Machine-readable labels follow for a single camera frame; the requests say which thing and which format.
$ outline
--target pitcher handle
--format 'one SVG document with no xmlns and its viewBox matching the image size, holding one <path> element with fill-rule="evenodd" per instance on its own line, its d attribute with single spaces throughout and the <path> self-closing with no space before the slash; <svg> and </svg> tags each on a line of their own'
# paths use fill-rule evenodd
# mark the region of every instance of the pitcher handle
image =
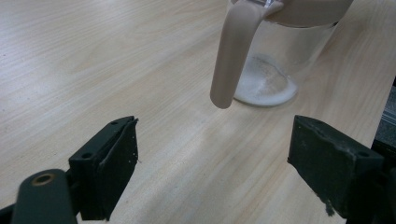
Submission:
<svg viewBox="0 0 396 224">
<path fill-rule="evenodd" d="M 277 1 L 266 6 L 260 1 L 239 0 L 228 11 L 221 32 L 210 90 L 210 98 L 214 105 L 222 109 L 231 105 L 257 28 L 263 18 L 282 7 L 283 4 Z"/>
</svg>

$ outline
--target light wood surface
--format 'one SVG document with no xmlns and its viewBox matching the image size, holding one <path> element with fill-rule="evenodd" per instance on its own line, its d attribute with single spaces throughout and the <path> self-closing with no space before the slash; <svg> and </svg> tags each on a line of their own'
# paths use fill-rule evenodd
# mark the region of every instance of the light wood surface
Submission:
<svg viewBox="0 0 396 224">
<path fill-rule="evenodd" d="M 134 115 L 141 162 L 110 223 L 344 223 L 287 164 L 293 116 L 372 144 L 396 71 L 396 2 L 356 0 L 291 102 L 220 110 L 209 89 L 225 9 L 1 1 L 0 207 Z"/>
</svg>

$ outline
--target pitcher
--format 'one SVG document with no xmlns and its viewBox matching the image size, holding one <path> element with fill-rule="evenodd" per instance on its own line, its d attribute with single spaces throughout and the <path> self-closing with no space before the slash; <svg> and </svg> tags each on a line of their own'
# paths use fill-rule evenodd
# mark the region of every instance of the pitcher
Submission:
<svg viewBox="0 0 396 224">
<path fill-rule="evenodd" d="M 210 98 L 280 105 L 330 38 L 353 0 L 228 0 Z"/>
</svg>

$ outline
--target screw hole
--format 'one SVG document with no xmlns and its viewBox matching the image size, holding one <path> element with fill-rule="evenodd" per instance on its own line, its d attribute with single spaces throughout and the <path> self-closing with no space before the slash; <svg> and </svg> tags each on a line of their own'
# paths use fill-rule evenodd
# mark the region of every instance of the screw hole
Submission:
<svg viewBox="0 0 396 224">
<path fill-rule="evenodd" d="M 48 184 L 49 182 L 51 182 L 53 180 L 53 178 L 55 177 L 54 174 L 43 174 L 40 175 L 38 177 L 36 177 L 35 179 L 33 179 L 32 181 L 32 185 L 33 186 L 43 186 Z"/>
<path fill-rule="evenodd" d="M 90 153 L 90 152 L 87 152 L 87 153 L 84 153 L 84 154 L 82 154 L 82 159 L 88 159 L 88 158 L 90 158 L 92 156 L 92 154 Z"/>
<path fill-rule="evenodd" d="M 359 152 L 358 155 L 363 156 L 363 157 L 369 157 L 370 155 L 366 152 Z"/>
</svg>

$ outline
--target wood grain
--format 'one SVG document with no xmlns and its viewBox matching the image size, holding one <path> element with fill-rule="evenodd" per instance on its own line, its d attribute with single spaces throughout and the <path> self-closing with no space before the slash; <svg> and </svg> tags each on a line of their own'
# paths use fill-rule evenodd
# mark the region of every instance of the wood grain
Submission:
<svg viewBox="0 0 396 224">
<path fill-rule="evenodd" d="M 2 1 L 0 207 L 135 115 L 141 163 L 110 223 L 344 223 L 286 162 L 293 116 L 369 147 L 396 71 L 396 2 L 355 1 L 301 91 L 215 108 L 226 1 Z"/>
</svg>

